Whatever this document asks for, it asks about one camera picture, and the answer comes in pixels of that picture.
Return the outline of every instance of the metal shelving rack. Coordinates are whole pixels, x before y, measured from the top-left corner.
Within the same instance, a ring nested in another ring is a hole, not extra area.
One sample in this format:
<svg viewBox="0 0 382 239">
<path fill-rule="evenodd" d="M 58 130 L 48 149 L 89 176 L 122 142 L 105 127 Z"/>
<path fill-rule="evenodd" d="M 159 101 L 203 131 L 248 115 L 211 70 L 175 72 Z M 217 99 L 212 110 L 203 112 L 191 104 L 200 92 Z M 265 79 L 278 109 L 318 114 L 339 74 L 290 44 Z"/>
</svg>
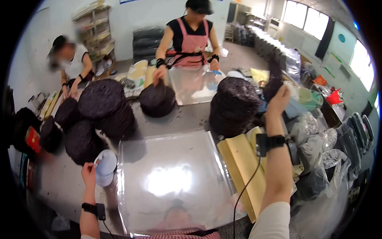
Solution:
<svg viewBox="0 0 382 239">
<path fill-rule="evenodd" d="M 115 64 L 115 40 L 112 38 L 110 31 L 109 8 L 109 5 L 102 5 L 101 7 L 86 11 L 72 18 L 76 25 L 79 40 L 89 51 L 94 70 L 97 70 L 102 59 L 111 59 L 113 62 L 107 72 L 96 76 L 96 79 L 109 76 Z M 105 13 L 107 14 L 107 18 L 97 20 L 98 15 Z"/>
</svg>

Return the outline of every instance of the woman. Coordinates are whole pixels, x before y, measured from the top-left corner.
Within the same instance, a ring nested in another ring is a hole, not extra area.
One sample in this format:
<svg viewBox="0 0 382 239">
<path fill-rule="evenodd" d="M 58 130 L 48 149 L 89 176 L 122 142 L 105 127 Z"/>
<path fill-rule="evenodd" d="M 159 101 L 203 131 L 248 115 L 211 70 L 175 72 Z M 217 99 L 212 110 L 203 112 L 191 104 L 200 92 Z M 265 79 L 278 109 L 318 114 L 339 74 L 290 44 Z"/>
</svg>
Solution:
<svg viewBox="0 0 382 239">
<path fill-rule="evenodd" d="M 213 23 L 206 20 L 211 15 L 209 0 L 188 0 L 186 2 L 187 15 L 172 20 L 167 24 L 165 34 L 156 53 L 157 70 L 153 74 L 154 86 L 159 79 L 167 75 L 166 52 L 173 41 L 176 50 L 174 66 L 202 66 L 207 63 L 203 55 L 210 39 L 214 52 L 212 53 L 211 70 L 219 70 L 220 48 Z"/>
<path fill-rule="evenodd" d="M 61 70 L 62 100 L 74 98 L 78 84 L 91 81 L 94 76 L 88 50 L 83 44 L 70 43 L 66 37 L 59 36 L 54 40 L 49 55 L 50 62 L 56 62 L 56 65 L 64 68 Z"/>
</svg>

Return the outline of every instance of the orange bag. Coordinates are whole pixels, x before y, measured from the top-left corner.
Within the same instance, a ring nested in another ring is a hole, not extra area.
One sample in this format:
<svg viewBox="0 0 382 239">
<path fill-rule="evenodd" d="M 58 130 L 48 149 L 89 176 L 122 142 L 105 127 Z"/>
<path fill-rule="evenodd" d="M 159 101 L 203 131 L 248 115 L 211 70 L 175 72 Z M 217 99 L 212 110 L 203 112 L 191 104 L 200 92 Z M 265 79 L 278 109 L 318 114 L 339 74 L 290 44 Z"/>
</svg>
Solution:
<svg viewBox="0 0 382 239">
<path fill-rule="evenodd" d="M 322 75 L 317 76 L 316 79 L 313 80 L 314 83 L 325 86 L 327 81 L 322 77 Z"/>
</svg>

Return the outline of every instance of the window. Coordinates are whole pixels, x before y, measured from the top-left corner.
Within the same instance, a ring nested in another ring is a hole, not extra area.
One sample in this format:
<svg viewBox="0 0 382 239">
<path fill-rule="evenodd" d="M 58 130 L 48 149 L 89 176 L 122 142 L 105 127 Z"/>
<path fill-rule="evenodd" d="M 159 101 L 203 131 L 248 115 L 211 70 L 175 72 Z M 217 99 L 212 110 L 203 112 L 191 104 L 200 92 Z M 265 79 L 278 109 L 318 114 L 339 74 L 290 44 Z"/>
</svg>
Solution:
<svg viewBox="0 0 382 239">
<path fill-rule="evenodd" d="M 304 4 L 287 1 L 283 21 L 302 29 L 307 8 Z"/>
<path fill-rule="evenodd" d="M 321 40 L 325 33 L 326 26 L 328 25 L 328 21 L 328 16 L 314 10 L 313 8 L 309 8 L 306 16 L 304 31 Z"/>
<path fill-rule="evenodd" d="M 350 67 L 360 78 L 367 91 L 370 91 L 374 79 L 373 65 L 366 48 L 359 40 L 357 40 L 354 47 L 354 54 L 350 62 Z"/>
</svg>

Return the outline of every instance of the beige sleeve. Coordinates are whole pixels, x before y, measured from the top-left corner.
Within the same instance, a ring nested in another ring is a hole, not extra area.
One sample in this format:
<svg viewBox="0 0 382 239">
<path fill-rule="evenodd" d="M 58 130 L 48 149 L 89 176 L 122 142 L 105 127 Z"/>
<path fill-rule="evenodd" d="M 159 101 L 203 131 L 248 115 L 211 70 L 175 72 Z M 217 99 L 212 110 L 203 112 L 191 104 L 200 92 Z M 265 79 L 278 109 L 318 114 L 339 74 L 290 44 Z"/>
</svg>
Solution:
<svg viewBox="0 0 382 239">
<path fill-rule="evenodd" d="M 81 239 L 94 239 L 94 238 L 88 235 L 82 235 Z"/>
<path fill-rule="evenodd" d="M 257 218 L 249 239 L 289 239 L 290 205 L 275 202 Z"/>
</svg>

